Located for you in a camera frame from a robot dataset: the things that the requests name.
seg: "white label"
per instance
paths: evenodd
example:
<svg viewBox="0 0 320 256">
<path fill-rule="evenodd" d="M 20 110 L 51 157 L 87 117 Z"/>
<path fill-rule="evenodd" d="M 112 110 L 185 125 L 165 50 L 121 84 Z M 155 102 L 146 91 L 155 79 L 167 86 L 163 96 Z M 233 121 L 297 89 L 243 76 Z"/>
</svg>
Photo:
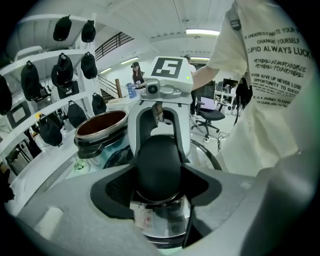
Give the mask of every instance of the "white label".
<svg viewBox="0 0 320 256">
<path fill-rule="evenodd" d="M 144 230 L 153 229 L 152 209 L 134 209 L 134 223 L 137 227 Z"/>
</svg>

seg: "chair seat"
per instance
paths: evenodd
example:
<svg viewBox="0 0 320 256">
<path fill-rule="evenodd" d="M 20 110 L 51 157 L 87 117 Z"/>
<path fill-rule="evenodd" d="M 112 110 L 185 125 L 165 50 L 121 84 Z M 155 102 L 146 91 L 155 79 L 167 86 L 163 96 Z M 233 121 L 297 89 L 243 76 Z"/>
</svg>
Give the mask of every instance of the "chair seat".
<svg viewBox="0 0 320 256">
<path fill-rule="evenodd" d="M 212 111 L 200 110 L 199 115 L 204 119 L 210 120 L 210 121 L 218 121 L 226 117 L 223 113 L 217 110 L 212 110 Z"/>
</svg>

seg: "woman with long hair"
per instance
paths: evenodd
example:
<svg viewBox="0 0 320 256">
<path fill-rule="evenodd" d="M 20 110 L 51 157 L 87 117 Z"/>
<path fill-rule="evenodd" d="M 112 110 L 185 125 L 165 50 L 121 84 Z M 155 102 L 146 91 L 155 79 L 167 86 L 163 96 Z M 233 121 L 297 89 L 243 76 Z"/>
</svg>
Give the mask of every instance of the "woman with long hair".
<svg viewBox="0 0 320 256">
<path fill-rule="evenodd" d="M 132 73 L 133 73 L 132 74 L 132 79 L 133 79 L 133 82 L 135 84 L 135 89 L 145 88 L 146 82 L 143 79 L 143 76 L 144 76 L 145 72 L 141 71 L 139 62 L 134 62 L 131 65 L 131 68 L 132 68 Z"/>
</svg>

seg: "pot rim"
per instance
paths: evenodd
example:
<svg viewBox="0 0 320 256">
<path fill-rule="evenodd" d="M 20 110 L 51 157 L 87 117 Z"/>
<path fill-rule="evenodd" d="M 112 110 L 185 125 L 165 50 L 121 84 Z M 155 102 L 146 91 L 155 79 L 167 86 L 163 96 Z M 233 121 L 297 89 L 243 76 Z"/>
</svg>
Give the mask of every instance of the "pot rim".
<svg viewBox="0 0 320 256">
<path fill-rule="evenodd" d="M 94 118 L 97 118 L 97 117 L 102 116 L 102 115 L 107 115 L 108 113 L 111 113 L 111 112 L 112 112 L 112 113 L 114 113 L 114 112 L 122 112 L 122 113 L 125 113 L 125 116 L 124 116 L 124 118 L 122 118 L 121 120 L 119 120 L 118 122 L 116 122 L 115 124 L 111 125 L 111 126 L 108 127 L 108 128 L 105 128 L 105 129 L 103 129 L 103 130 L 97 131 L 97 132 L 95 132 L 95 133 L 90 133 L 90 134 L 87 134 L 87 135 L 79 135 L 79 134 L 78 134 L 79 129 L 80 129 L 84 124 L 86 124 L 87 122 L 91 121 L 91 120 L 94 119 Z M 106 131 L 114 128 L 116 125 L 123 123 L 127 118 L 128 118 L 128 113 L 127 113 L 126 111 L 124 111 L 124 110 L 114 110 L 114 111 L 109 111 L 109 112 L 104 112 L 104 113 L 101 113 L 101 114 L 97 114 L 97 115 L 95 115 L 95 116 L 93 116 L 93 117 L 85 120 L 83 123 L 81 123 L 81 124 L 78 126 L 78 128 L 75 130 L 75 136 L 76 136 L 77 138 L 79 138 L 79 139 L 83 139 L 83 138 L 90 138 L 91 136 L 96 136 L 96 135 L 98 135 L 98 134 L 105 133 Z"/>
</svg>

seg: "chair base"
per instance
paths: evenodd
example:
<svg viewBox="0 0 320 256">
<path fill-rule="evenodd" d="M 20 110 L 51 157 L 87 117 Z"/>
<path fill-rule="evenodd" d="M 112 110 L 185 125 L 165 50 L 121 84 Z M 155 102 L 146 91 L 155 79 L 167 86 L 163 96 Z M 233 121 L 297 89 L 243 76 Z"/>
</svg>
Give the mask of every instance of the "chair base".
<svg viewBox="0 0 320 256">
<path fill-rule="evenodd" d="M 204 126 L 205 127 L 205 130 L 206 130 L 206 135 L 205 135 L 205 137 L 206 138 L 209 138 L 209 127 L 211 127 L 211 128 L 213 128 L 213 129 L 216 129 L 216 132 L 218 133 L 218 132 L 220 132 L 220 130 L 217 128 L 217 127 L 215 127 L 215 126 L 213 126 L 212 124 L 211 124 L 211 121 L 208 121 L 208 120 L 205 120 L 205 121 L 200 121 L 200 120 L 195 120 L 195 122 L 196 122 L 196 124 L 197 123 L 199 123 L 197 126 Z"/>
</svg>

